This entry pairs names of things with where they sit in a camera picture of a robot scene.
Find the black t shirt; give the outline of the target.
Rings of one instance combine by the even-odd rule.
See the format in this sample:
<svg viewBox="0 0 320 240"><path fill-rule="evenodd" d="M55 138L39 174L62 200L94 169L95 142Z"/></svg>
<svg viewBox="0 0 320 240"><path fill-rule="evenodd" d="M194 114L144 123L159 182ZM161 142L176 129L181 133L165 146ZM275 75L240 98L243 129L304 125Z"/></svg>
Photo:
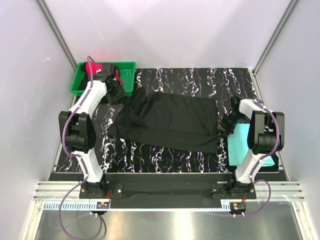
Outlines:
<svg viewBox="0 0 320 240"><path fill-rule="evenodd" d="M218 108L214 98L151 92L129 97L108 135L180 151L218 152Z"/></svg>

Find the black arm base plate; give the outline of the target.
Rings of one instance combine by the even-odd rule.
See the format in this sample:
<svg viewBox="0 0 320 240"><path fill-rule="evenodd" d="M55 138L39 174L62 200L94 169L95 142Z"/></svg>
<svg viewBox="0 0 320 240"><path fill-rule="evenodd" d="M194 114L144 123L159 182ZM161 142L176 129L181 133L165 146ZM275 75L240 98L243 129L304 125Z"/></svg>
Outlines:
<svg viewBox="0 0 320 240"><path fill-rule="evenodd" d="M101 183L85 183L81 199L121 199L143 195L196 195L213 199L257 198L251 183L236 181L234 173L106 173Z"/></svg>

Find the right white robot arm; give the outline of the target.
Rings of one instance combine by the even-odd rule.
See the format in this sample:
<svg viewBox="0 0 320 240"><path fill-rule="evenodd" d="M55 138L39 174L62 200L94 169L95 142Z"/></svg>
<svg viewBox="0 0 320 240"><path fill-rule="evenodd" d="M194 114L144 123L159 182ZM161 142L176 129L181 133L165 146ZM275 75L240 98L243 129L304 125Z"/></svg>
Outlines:
<svg viewBox="0 0 320 240"><path fill-rule="evenodd" d="M235 199L251 190L263 163L268 157L280 152L285 144L285 114L269 110L257 98L238 96L231 98L231 108L220 121L215 137L221 139L233 134L236 126L246 118L250 119L248 151L223 189Z"/></svg>

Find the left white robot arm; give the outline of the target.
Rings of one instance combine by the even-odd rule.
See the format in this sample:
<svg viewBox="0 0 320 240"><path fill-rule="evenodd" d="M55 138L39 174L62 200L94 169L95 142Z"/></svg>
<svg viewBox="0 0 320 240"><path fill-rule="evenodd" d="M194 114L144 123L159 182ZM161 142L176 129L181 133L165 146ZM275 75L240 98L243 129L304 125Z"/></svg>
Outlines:
<svg viewBox="0 0 320 240"><path fill-rule="evenodd" d="M74 106L59 113L58 122L64 152L78 160L84 173L83 191L103 198L108 193L108 186L94 150L97 135L92 116L103 98L114 103L127 95L115 64L105 63L96 73L93 73L91 63L88 66L90 81Z"/></svg>

